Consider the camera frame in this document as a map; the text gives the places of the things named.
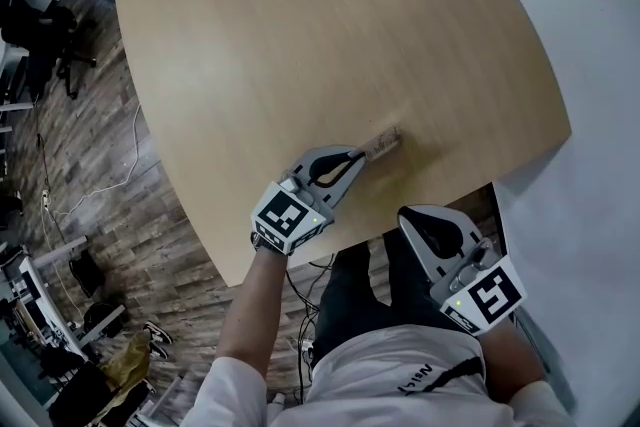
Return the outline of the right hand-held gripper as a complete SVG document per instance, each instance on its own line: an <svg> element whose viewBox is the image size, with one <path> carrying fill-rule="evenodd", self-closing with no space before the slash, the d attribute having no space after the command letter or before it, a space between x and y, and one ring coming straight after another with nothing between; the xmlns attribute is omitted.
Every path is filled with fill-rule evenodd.
<svg viewBox="0 0 640 427"><path fill-rule="evenodd" d="M470 335L490 331L527 298L510 257L499 254L465 213L410 205L397 218L427 276L432 301Z"/></svg>

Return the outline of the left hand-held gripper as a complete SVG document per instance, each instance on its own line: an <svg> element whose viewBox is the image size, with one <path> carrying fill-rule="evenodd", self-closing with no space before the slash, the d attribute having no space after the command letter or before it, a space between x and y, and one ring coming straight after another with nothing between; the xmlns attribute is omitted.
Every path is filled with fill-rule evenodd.
<svg viewBox="0 0 640 427"><path fill-rule="evenodd" d="M251 214L251 243L290 256L334 222L334 209L366 163L353 146L306 151L266 188Z"/></svg>

